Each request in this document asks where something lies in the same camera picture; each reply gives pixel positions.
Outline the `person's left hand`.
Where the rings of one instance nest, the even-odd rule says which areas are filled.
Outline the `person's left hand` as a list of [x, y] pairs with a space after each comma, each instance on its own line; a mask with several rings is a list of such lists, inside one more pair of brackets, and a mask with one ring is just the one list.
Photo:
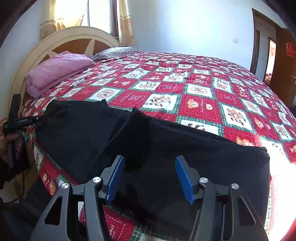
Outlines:
[[1, 164], [7, 164], [11, 158], [11, 147], [10, 143], [16, 141], [22, 135], [19, 133], [12, 133], [8, 135], [2, 135], [0, 138], [0, 155], [1, 155]]

